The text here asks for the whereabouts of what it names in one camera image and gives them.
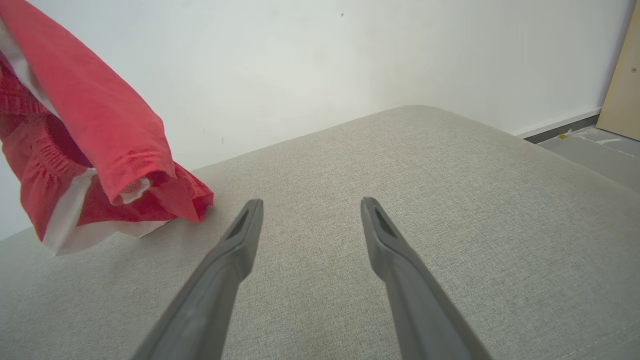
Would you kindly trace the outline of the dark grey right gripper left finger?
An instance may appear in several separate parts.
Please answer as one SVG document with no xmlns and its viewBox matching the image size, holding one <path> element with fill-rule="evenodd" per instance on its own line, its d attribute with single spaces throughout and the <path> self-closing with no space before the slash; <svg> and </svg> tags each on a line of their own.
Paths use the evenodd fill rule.
<svg viewBox="0 0 640 360">
<path fill-rule="evenodd" d="M 131 360 L 221 360 L 239 285 L 251 274 L 264 203 L 245 203 Z"/>
</svg>

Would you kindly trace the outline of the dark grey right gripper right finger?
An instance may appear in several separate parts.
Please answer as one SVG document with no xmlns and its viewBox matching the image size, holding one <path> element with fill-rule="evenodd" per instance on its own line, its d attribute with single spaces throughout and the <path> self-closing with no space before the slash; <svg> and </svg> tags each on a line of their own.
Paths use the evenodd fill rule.
<svg viewBox="0 0 640 360">
<path fill-rule="evenodd" d="M 402 360 L 493 360 L 373 197 L 361 200 L 369 261 L 384 282 Z"/>
</svg>

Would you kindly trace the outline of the red shorts with white stripe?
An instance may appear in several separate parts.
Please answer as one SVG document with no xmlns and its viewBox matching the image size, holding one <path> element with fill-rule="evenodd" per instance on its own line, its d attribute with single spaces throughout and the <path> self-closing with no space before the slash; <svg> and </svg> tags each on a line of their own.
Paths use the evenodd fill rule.
<svg viewBox="0 0 640 360">
<path fill-rule="evenodd" d="M 174 162 L 162 119 L 71 32 L 27 0 L 0 0 L 0 143 L 20 202 L 57 256 L 174 219 L 214 193 Z"/>
</svg>

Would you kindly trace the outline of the grey fabric sofa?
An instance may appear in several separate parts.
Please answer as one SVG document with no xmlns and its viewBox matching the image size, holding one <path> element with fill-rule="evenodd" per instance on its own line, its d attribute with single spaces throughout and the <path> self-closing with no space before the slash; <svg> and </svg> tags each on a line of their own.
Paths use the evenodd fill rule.
<svg viewBox="0 0 640 360">
<path fill-rule="evenodd" d="M 0 360 L 129 360 L 245 203 L 263 200 L 224 360 L 400 360 L 361 199 L 376 198 L 495 359 L 640 360 L 640 194 L 425 105 L 195 170 L 176 219 L 52 256 L 0 241 Z"/>
</svg>

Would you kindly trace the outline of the light wooden board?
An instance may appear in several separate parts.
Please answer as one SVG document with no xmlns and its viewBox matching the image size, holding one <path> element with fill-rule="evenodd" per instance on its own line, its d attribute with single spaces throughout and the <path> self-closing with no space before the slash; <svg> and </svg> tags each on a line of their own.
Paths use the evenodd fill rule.
<svg viewBox="0 0 640 360">
<path fill-rule="evenodd" d="M 640 0 L 634 1 L 596 127 L 640 142 Z"/>
</svg>

